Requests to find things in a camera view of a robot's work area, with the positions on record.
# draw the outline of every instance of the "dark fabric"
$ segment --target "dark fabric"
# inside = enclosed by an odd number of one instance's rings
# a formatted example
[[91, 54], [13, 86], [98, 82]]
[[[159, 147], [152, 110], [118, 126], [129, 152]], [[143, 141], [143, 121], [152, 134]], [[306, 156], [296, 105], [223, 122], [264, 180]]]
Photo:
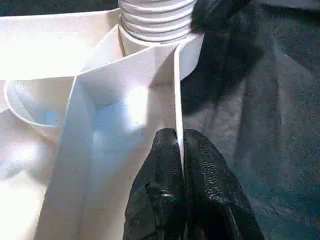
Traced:
[[319, 239], [319, 13], [252, 2], [206, 31], [184, 128], [224, 156], [266, 239]]
[[184, 151], [189, 238], [263, 240], [236, 176], [209, 139], [185, 130]]
[[184, 180], [174, 129], [154, 137], [125, 210], [124, 240], [178, 240], [186, 225]]

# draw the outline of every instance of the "plastic compartment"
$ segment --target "plastic compartment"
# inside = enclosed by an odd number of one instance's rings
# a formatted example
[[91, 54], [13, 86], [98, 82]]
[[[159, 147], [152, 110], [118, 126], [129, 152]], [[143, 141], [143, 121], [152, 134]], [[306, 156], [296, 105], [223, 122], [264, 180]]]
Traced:
[[118, 9], [0, 18], [0, 80], [77, 75], [118, 23]]
[[196, 67], [202, 40], [150, 46], [76, 78], [36, 240], [122, 239], [131, 184], [155, 133], [175, 128], [183, 154], [180, 80]]

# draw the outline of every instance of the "curved plastic rim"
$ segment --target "curved plastic rim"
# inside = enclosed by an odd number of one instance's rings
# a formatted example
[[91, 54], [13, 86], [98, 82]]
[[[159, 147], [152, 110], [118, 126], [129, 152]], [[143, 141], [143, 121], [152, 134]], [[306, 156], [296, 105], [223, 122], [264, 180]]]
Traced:
[[30, 121], [24, 117], [22, 117], [20, 114], [18, 114], [16, 112], [16, 110], [11, 106], [10, 101], [8, 99], [8, 87], [9, 87], [10, 81], [6, 81], [5, 85], [4, 85], [4, 89], [3, 89], [3, 94], [4, 94], [4, 100], [6, 102], [6, 104], [8, 105], [8, 108], [11, 110], [11, 112], [17, 117], [19, 118], [21, 121], [30, 124], [30, 125], [34, 125], [34, 126], [38, 126], [38, 127], [43, 127], [43, 128], [50, 128], [50, 129], [58, 129], [58, 128], [62, 128], [63, 125], [47, 125], [47, 124], [41, 124], [35, 121]]

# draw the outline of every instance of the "white plastic panel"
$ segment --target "white plastic panel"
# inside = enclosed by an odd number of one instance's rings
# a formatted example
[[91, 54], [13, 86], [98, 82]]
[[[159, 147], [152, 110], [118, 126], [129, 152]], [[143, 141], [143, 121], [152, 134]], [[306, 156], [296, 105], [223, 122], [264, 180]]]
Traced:
[[0, 80], [75, 76], [120, 11], [0, 18]]
[[0, 112], [0, 239], [34, 238], [55, 150], [9, 109]]

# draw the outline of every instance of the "black glove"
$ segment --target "black glove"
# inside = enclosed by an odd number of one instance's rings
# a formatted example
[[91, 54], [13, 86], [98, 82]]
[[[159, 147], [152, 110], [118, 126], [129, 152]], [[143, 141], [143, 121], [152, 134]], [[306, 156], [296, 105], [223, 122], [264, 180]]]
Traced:
[[135, 177], [125, 210], [124, 240], [178, 240], [186, 225], [176, 132], [165, 128]]
[[184, 131], [184, 175], [188, 239], [264, 239], [236, 176], [196, 130]]

